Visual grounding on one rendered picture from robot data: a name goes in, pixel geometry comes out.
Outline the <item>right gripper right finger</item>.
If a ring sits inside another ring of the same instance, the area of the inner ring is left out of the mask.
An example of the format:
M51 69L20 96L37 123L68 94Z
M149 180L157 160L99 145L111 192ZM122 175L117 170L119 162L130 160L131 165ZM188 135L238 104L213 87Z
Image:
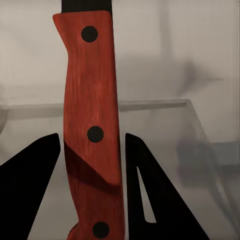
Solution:
M129 240L210 240L145 142L125 134ZM156 223L145 220L139 168Z

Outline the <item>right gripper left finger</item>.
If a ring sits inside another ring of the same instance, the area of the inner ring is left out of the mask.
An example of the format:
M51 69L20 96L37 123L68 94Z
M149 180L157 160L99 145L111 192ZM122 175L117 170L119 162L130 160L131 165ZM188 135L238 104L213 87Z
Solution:
M0 166L0 240L27 240L60 152L53 133Z

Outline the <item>parer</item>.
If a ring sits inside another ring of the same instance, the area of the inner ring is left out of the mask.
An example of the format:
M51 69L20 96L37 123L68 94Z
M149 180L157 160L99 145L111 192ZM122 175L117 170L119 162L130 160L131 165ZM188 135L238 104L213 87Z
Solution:
M112 0L61 0L52 18L68 52L63 143L78 222L66 240L125 240Z

